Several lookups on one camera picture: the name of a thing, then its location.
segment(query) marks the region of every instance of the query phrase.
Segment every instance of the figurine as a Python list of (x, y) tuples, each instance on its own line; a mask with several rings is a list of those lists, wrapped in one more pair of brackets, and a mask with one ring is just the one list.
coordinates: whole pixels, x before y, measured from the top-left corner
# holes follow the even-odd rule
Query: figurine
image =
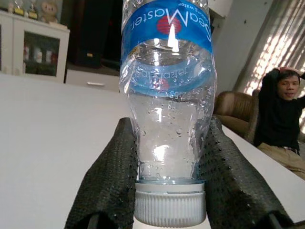
[(38, 19), (37, 9), (36, 9), (36, 0), (30, 0), (30, 9), (28, 10), (29, 18)]
[(14, 12), (14, 3), (10, 2), (8, 5), (8, 12), (13, 13)]
[(58, 7), (55, 0), (43, 1), (41, 3), (41, 9), (42, 9), (41, 21), (46, 23), (49, 22), (58, 23), (58, 20), (56, 18)]
[(23, 0), (15, 0), (14, 13), (24, 16)]

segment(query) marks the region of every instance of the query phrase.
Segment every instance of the black shirt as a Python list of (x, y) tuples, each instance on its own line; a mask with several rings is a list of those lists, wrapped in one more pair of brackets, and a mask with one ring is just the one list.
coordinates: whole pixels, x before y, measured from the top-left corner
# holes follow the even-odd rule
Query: black shirt
[(299, 150), (299, 118), (305, 107), (305, 96), (287, 101), (277, 95), (278, 69), (263, 78), (259, 93), (259, 124), (254, 145), (262, 142), (271, 146), (288, 146)]

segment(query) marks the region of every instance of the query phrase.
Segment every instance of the white table surface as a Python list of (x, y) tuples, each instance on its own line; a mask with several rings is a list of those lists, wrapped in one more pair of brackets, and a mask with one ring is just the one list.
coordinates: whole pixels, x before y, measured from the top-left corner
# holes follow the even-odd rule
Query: white table surface
[[(0, 228), (59, 229), (84, 174), (129, 115), (114, 92), (0, 74)], [(305, 182), (224, 127), (294, 222)], [(153, 229), (138, 221), (134, 229)], [(209, 229), (208, 220), (193, 229)]]

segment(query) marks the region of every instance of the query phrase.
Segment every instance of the water droplet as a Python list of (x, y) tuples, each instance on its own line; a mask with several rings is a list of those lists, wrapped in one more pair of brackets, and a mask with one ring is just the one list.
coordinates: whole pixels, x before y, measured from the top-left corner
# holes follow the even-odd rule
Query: water droplet
[(182, 129), (179, 128), (179, 129), (176, 131), (176, 133), (177, 133), (178, 135), (181, 135), (181, 134), (182, 134)]

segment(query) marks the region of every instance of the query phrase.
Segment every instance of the bottle cap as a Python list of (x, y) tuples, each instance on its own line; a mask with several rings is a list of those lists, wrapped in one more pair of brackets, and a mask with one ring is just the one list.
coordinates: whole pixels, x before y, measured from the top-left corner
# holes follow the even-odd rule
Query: bottle cap
[(134, 216), (157, 227), (192, 227), (206, 218), (204, 184), (136, 183)]

